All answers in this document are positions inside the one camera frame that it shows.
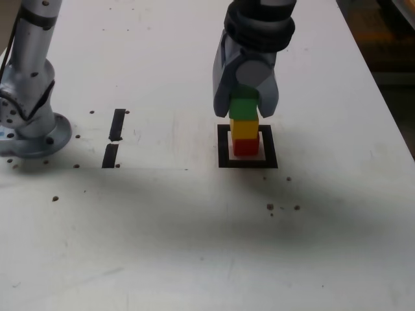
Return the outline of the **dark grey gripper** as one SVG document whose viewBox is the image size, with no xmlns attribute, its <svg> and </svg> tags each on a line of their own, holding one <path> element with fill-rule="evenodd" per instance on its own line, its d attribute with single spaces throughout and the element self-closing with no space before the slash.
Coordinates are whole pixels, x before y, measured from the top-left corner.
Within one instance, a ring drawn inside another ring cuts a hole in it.
<svg viewBox="0 0 415 311">
<path fill-rule="evenodd" d="M 257 52 L 242 48 L 224 30 L 213 62 L 215 115 L 227 116 L 231 92 L 239 83 L 259 93 L 258 109 L 263 118 L 273 116 L 279 100 L 274 72 L 276 55 L 274 52 Z"/>
</svg>

